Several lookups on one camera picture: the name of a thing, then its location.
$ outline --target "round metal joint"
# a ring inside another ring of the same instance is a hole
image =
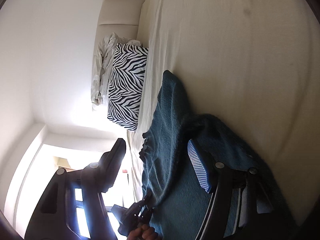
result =
[[[218,169],[222,169],[222,168],[224,168],[224,164],[221,163],[221,162],[217,162],[217,163],[216,163],[216,167],[217,167]]]
[[[57,174],[58,174],[58,175],[61,175],[61,174],[63,174],[63,173],[64,173],[64,169],[58,169],[58,170],[57,170]]]
[[[253,175],[257,174],[258,173],[258,170],[256,168],[250,168],[249,169],[249,172]]]
[[[99,163],[90,163],[90,168],[97,168],[99,166]]]

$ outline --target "zebra print pillow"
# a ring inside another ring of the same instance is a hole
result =
[[[117,44],[108,88],[108,119],[130,131],[138,125],[148,49]]]

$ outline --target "headboard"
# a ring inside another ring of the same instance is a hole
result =
[[[119,37],[136,39],[144,0],[103,0],[96,38],[94,54],[99,42],[107,35],[116,33]]]

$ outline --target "bed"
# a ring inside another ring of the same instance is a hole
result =
[[[142,133],[170,70],[196,113],[220,118],[270,166],[301,224],[320,194],[320,27],[306,0],[146,0],[137,40],[149,54],[128,132],[136,198]]]

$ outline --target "blanket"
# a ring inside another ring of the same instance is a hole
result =
[[[154,214],[150,223],[164,239],[195,239],[211,197],[200,187],[188,158],[190,138],[196,138],[203,150],[232,169],[257,168],[274,208],[282,213],[289,228],[295,228],[281,191],[264,161],[217,117],[193,114],[182,83],[169,71],[163,73],[152,125],[143,137],[142,190],[144,194],[148,188],[152,190],[148,205],[154,208]],[[235,210],[236,201],[232,201],[225,236],[232,232]]]

